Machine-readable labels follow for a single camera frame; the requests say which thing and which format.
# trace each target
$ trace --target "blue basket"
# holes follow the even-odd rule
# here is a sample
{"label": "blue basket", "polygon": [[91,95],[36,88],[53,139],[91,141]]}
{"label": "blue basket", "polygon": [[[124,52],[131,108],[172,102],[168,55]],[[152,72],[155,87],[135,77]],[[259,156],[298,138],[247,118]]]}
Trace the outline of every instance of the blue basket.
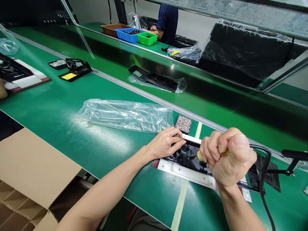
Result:
{"label": "blue basket", "polygon": [[143,30],[139,30],[136,28],[125,28],[125,29],[116,29],[116,33],[120,39],[126,40],[128,42],[138,42],[138,35],[129,35],[124,33],[123,31],[131,32],[132,30],[138,30],[140,33],[145,33]]}

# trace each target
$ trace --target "screws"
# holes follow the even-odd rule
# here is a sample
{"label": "screws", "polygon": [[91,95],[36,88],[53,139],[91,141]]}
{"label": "screws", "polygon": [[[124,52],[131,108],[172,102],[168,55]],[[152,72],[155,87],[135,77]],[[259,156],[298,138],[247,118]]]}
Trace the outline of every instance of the screws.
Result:
{"label": "screws", "polygon": [[66,64],[65,60],[63,59],[60,59],[60,60],[57,60],[53,63],[50,63],[49,65],[53,66],[53,67],[57,67],[57,66],[61,66],[63,64]]}
{"label": "screws", "polygon": [[191,125],[192,125],[192,120],[190,118],[179,115],[179,117],[177,118],[175,127],[185,133],[189,133]]}
{"label": "screws", "polygon": [[129,34],[129,35],[136,35],[136,34],[140,34],[140,30],[134,29],[131,32],[127,32],[126,30],[123,31],[125,34]]}

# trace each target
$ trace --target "green conveyor belt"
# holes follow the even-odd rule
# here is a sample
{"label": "green conveyor belt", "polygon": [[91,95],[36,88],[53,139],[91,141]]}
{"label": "green conveyor belt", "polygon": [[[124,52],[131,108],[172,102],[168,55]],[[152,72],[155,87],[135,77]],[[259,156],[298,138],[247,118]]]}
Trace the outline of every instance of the green conveyor belt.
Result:
{"label": "green conveyor belt", "polygon": [[103,35],[85,29],[78,32],[72,25],[11,30],[64,55],[86,60],[92,67],[127,83],[127,69],[134,64],[162,75],[186,77],[188,88],[181,94],[132,85],[223,127],[237,127],[249,138],[275,150],[308,150],[305,109]]}
{"label": "green conveyor belt", "polygon": [[[80,24],[81,26],[84,26],[88,29],[97,31],[99,33],[103,33],[101,29],[101,25],[105,25],[102,22],[88,22]],[[157,42],[156,44],[148,47],[140,43],[135,43],[135,45],[140,46],[142,48],[150,49],[151,51],[154,51],[156,53],[162,54],[166,56],[166,53],[161,51],[162,48],[166,48],[167,45],[161,42]],[[282,83],[273,90],[270,91],[271,94],[277,95],[279,97],[300,103],[304,106],[308,107],[308,91],[303,90],[298,87],[291,86],[286,83]]]}

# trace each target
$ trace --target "person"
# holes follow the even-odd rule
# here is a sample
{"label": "person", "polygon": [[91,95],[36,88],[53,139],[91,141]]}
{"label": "person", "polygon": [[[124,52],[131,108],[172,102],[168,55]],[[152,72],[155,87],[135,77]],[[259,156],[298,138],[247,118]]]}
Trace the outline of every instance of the person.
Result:
{"label": "person", "polygon": [[157,26],[151,26],[151,30],[142,30],[158,35],[160,42],[173,46],[178,17],[178,8],[166,4],[161,4],[159,8]]}
{"label": "person", "polygon": [[[186,143],[182,137],[180,130],[174,127],[161,131],[148,145],[89,189],[63,217],[56,231],[96,230],[103,217],[122,198],[138,171],[149,161],[170,156],[179,150]],[[236,128],[230,128],[225,133],[214,131],[210,137],[204,137],[200,152],[217,182],[230,230],[265,231],[237,186],[257,160],[257,154],[250,149],[246,136]]]}

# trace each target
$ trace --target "navy shirt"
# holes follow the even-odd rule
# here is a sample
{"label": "navy shirt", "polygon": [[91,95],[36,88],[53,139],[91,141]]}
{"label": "navy shirt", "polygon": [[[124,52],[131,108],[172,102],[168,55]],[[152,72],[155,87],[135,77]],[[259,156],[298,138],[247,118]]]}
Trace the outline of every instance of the navy shirt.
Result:
{"label": "navy shirt", "polygon": [[164,32],[160,42],[173,46],[178,17],[178,8],[166,4],[160,5],[158,23],[156,26]]}

